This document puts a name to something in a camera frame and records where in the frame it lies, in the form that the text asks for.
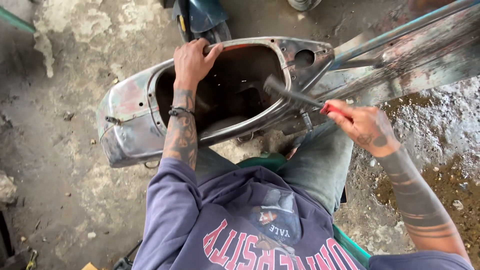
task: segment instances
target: red brush handle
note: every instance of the red brush handle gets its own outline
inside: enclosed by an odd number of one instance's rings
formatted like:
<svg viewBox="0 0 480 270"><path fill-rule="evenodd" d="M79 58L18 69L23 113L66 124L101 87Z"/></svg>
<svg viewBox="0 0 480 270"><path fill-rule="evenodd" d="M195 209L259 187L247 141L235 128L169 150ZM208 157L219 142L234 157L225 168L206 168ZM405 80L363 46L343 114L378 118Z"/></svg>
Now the red brush handle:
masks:
<svg viewBox="0 0 480 270"><path fill-rule="evenodd" d="M347 118L350 122L353 123L353 119L350 116L345 115L345 113L342 112L339 108L333 105L330 105L328 103L324 105L324 107L320 110L320 113L327 115L329 112L332 112L332 111L340 113L341 115L345 116L345 118Z"/></svg>

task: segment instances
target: round hole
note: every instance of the round hole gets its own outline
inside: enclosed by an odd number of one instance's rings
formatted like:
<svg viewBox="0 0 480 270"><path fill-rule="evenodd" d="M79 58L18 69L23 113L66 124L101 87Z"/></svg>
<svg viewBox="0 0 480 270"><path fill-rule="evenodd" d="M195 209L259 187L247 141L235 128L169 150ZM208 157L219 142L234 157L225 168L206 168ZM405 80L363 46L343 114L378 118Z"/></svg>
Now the round hole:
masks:
<svg viewBox="0 0 480 270"><path fill-rule="evenodd" d="M295 54L293 63L295 67L307 68L315 62L315 53L309 49L303 49Z"/></svg>

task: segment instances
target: metal ring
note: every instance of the metal ring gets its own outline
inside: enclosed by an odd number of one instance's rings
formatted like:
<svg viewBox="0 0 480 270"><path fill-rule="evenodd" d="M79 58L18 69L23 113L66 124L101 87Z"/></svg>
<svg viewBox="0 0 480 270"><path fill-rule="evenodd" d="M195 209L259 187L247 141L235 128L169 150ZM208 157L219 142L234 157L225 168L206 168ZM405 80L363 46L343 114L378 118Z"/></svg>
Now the metal ring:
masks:
<svg viewBox="0 0 480 270"><path fill-rule="evenodd" d="M241 143L250 142L251 140L253 140L253 131L252 131L252 136L251 136L251 138L250 138L249 140L242 141L242 140L240 140L240 137L237 137L237 140L238 140L239 142L241 142Z"/></svg>
<svg viewBox="0 0 480 270"><path fill-rule="evenodd" d="M157 163L154 167L148 167L148 166L147 166L147 162L144 163L144 166L145 166L145 168L147 168L147 169L155 169L156 167L160 166L160 161L158 161L158 163Z"/></svg>

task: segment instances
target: jeans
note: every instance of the jeans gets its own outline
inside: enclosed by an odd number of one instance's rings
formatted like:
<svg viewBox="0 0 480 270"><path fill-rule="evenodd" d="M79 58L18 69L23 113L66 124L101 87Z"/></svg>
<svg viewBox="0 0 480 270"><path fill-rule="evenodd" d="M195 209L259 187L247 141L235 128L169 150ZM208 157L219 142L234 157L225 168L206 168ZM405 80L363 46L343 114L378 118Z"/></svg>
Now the jeans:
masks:
<svg viewBox="0 0 480 270"><path fill-rule="evenodd" d="M340 206L352 149L353 141L328 121L305 135L295 154L276 174L287 184L307 191L332 215ZM210 148L198 150L197 179L212 179L238 169Z"/></svg>

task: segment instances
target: black bracelet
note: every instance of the black bracelet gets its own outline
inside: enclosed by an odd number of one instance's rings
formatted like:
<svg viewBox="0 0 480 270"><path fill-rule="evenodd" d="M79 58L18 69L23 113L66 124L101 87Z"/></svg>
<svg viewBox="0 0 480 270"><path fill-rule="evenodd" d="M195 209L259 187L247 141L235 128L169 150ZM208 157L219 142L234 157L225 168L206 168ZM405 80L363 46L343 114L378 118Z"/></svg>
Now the black bracelet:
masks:
<svg viewBox="0 0 480 270"><path fill-rule="evenodd" d="M183 108L183 107L180 107L180 106L170 106L170 108L172 108L171 110L168 111L168 114L171 115L171 116L177 116L179 111L178 110L182 110L184 112L189 112L191 113L193 116L195 116L195 113L193 113L193 111L187 109L187 108Z"/></svg>

